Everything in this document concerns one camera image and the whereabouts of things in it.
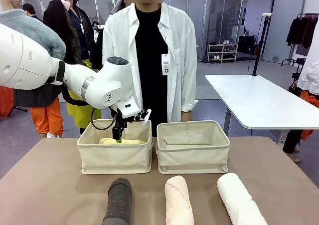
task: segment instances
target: storage basket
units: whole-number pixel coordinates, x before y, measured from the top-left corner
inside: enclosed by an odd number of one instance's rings
[[[215,121],[159,124],[161,174],[226,173],[230,142]]]
[[[110,125],[112,119],[98,119],[99,128]],[[97,130],[90,123],[78,140],[83,174],[140,174],[148,173],[152,165],[151,122],[128,123],[122,139],[141,140],[138,145],[99,145],[102,138],[112,138],[112,128]]]

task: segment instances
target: white rolled towel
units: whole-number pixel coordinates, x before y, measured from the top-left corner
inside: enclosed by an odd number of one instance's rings
[[[170,178],[165,184],[166,225],[194,225],[188,187],[182,176]]]
[[[236,174],[220,177],[217,188],[233,225],[267,225],[257,204]]]

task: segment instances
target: glass wall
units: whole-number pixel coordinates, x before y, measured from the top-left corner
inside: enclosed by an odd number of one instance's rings
[[[30,3],[40,18],[43,18],[51,0],[22,0]],[[91,20],[104,24],[117,0],[79,0]],[[221,43],[225,39],[236,41],[239,37],[238,23],[242,0],[164,0],[166,4],[186,12],[195,26],[197,58],[206,57],[207,44]]]

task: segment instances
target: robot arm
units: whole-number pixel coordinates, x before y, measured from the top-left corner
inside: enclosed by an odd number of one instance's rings
[[[140,112],[132,95],[132,71],[126,60],[110,57],[96,73],[51,57],[41,45],[3,24],[0,34],[0,86],[31,90],[48,83],[64,83],[94,108],[111,107],[118,113],[116,131],[113,128],[113,137],[118,140],[126,122]]]

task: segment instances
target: brown table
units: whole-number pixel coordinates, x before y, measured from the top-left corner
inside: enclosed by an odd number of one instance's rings
[[[269,138],[230,138],[237,173],[269,225],[319,224],[319,190]],[[119,177],[134,192],[132,225],[164,225],[157,160],[148,174],[83,175],[77,139],[44,139],[0,180],[0,225],[101,225],[107,191]],[[221,174],[183,175],[196,225],[230,225],[216,182]]]

